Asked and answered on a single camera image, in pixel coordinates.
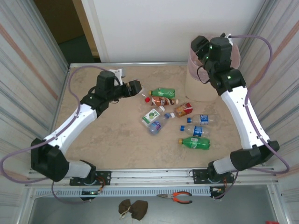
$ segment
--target pliers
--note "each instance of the pliers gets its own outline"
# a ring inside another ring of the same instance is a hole
[[[192,201],[181,201],[178,198],[176,198],[176,196],[178,195],[189,195],[192,196],[192,194],[190,194],[189,192],[186,191],[180,191],[180,192],[175,192],[172,195],[168,195],[168,194],[161,194],[161,195],[157,195],[158,197],[163,197],[163,198],[171,198],[173,201],[178,202],[180,204],[191,204]]]

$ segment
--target gray floor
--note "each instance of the gray floor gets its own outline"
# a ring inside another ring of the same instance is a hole
[[[131,224],[129,213],[124,220],[119,220],[118,205],[124,199],[127,197],[102,197],[92,203],[66,205],[54,198],[39,198],[29,223]],[[235,186],[221,202],[207,196],[193,196],[193,203],[188,205],[159,197],[131,197],[130,200],[131,203],[136,200],[149,203],[142,222],[134,219],[134,224],[265,224],[276,221],[266,186]]]

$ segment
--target beige tabletop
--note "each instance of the beige tabletop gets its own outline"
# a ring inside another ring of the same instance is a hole
[[[191,116],[218,114],[218,126],[211,128],[210,150],[189,149],[178,144],[179,138],[188,137],[180,131],[188,115],[169,120],[157,136],[151,136],[140,122],[141,117],[152,109],[151,106],[145,105],[139,97],[131,97],[122,98],[117,104],[109,104],[109,108],[72,143],[67,159],[85,160],[98,169],[206,167],[210,161],[241,148],[238,131],[221,98],[209,103],[186,98],[186,66],[125,67],[125,71],[124,82],[139,79],[148,90],[174,88],[179,105],[190,102],[193,106]],[[98,69],[87,68],[74,76],[71,88],[80,99],[95,86],[99,72]],[[166,112],[172,112],[175,107],[166,106]],[[75,109],[76,101],[66,90],[57,126]]]

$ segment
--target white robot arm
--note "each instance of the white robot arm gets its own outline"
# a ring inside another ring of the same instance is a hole
[[[75,112],[53,133],[43,140],[35,139],[31,145],[53,139],[48,144],[31,150],[31,167],[46,177],[60,181],[65,177],[79,177],[89,184],[95,178],[95,166],[86,161],[67,161],[65,154],[71,143],[104,110],[111,101],[118,101],[123,97],[131,97],[141,90],[140,82],[122,82],[123,70],[102,71],[97,78],[97,85],[90,89],[80,101],[80,109]]]
[[[241,72],[231,68],[232,42],[230,35],[208,41],[204,36],[198,36],[191,43],[191,48],[209,74],[209,81],[219,96],[229,108],[241,138],[242,149],[231,152],[225,158],[212,161],[208,165],[211,180],[220,180],[224,174],[231,171],[242,171],[267,161],[273,153],[263,144],[261,138],[275,151],[279,150],[277,141],[270,141],[269,136],[261,127],[250,101],[244,105],[247,87]],[[253,122],[261,136],[256,135],[246,107],[252,115]]]

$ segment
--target aluminum frame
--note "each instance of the aluminum frame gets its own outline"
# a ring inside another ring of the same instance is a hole
[[[139,63],[74,63],[70,69],[82,66],[96,65],[100,67],[128,67],[128,66],[186,66],[187,62],[139,62]],[[273,169],[273,167],[259,166],[262,169]],[[140,187],[190,187],[190,186],[218,186],[222,184],[201,184],[193,183],[193,178],[189,176],[192,169],[206,168],[163,168],[163,169],[112,169],[111,185],[106,188],[140,188]],[[38,179],[43,176],[33,170],[29,172],[28,179]],[[51,180],[45,180],[35,184],[25,185],[23,206],[18,216],[18,224],[28,223],[33,208],[36,191],[40,189],[50,189]],[[273,208],[279,223],[291,224],[288,211],[279,197],[278,180],[275,175],[262,173],[253,170],[244,170],[239,173],[235,185],[266,185],[273,204]],[[70,186],[69,179],[63,179],[55,184],[55,188],[74,189],[78,186]],[[85,189],[92,189],[94,186],[84,186]]]

